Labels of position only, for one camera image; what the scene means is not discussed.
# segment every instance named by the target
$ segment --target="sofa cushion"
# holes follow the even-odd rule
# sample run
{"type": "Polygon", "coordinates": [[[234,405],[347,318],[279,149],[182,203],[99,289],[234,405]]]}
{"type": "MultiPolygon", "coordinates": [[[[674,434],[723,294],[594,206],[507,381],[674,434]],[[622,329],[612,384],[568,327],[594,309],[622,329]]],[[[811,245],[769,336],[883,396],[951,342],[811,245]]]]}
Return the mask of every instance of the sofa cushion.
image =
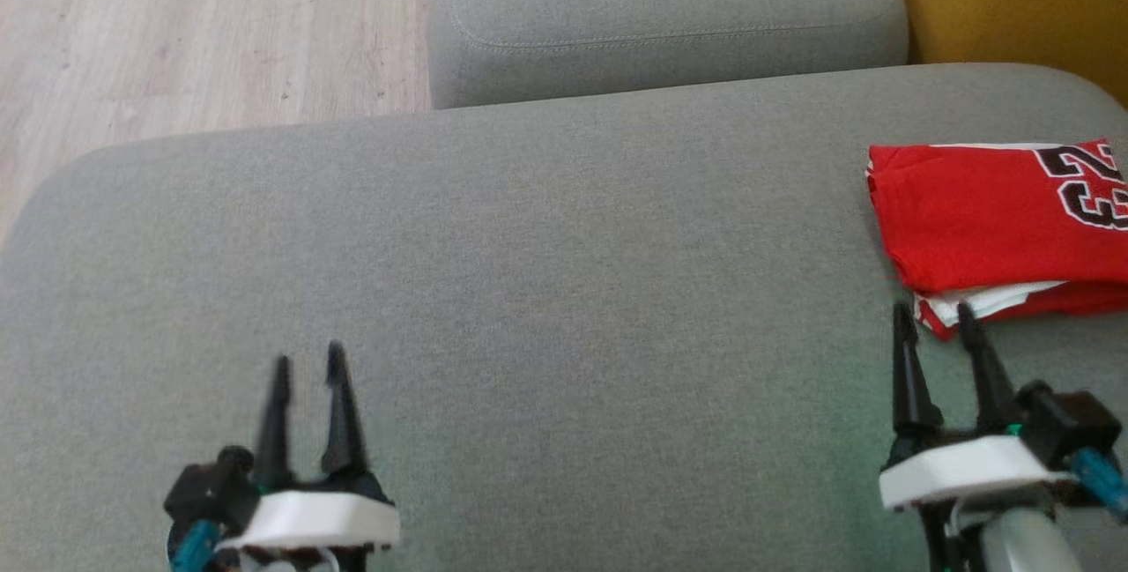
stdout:
{"type": "Polygon", "coordinates": [[[901,0],[434,0],[435,107],[896,65],[901,0]]]}
{"type": "MultiPolygon", "coordinates": [[[[254,442],[279,352],[314,475],[335,337],[403,514],[389,569],[918,569],[878,494],[901,288],[867,143],[1096,135],[1128,114],[1070,74],[898,67],[90,155],[0,258],[0,557],[159,567],[165,493],[254,442]]],[[[1128,316],[990,332],[1015,382],[1128,419],[1128,316]]],[[[970,424],[958,347],[922,357],[970,424]]],[[[1064,523],[1091,570],[1128,555],[1064,523]]]]}

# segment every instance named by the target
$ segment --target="wooden floor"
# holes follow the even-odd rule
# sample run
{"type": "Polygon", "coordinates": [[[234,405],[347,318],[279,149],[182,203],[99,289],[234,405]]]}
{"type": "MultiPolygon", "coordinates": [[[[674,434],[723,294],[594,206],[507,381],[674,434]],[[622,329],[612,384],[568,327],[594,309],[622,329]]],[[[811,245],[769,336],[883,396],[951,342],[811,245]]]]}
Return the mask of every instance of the wooden floor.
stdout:
{"type": "Polygon", "coordinates": [[[0,244],[109,143],[430,106],[429,0],[0,0],[0,244]]]}

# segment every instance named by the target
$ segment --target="folded clothes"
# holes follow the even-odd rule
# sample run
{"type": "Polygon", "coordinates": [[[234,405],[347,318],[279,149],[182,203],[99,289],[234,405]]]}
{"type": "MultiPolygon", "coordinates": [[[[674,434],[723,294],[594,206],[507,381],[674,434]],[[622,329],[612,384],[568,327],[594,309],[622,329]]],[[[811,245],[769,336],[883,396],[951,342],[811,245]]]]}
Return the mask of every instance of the folded clothes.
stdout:
{"type": "Polygon", "coordinates": [[[1108,142],[870,147],[870,197],[917,315],[1128,308],[1128,185],[1108,142]]]}

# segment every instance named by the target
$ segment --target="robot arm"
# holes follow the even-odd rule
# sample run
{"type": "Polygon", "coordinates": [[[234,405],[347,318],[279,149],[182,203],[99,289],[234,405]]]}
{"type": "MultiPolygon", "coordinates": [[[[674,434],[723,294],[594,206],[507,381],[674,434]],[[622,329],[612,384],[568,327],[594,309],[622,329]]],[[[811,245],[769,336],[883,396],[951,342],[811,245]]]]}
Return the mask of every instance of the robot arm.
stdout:
{"type": "Polygon", "coordinates": [[[299,482],[289,465],[290,360],[281,357],[257,455],[227,447],[184,469],[165,500],[173,572],[302,572],[321,562],[363,572],[368,553],[399,540],[399,513],[369,470],[345,352],[331,343],[333,390],[325,477],[299,482]]]}
{"type": "Polygon", "coordinates": [[[893,311],[893,432],[879,484],[885,508],[914,508],[931,571],[1079,571],[1054,509],[1103,505],[1128,521],[1128,485],[1112,454],[1120,422],[1087,391],[1036,380],[1015,394],[982,323],[960,306],[971,357],[975,429],[944,428],[916,352],[909,308],[893,311]]]}

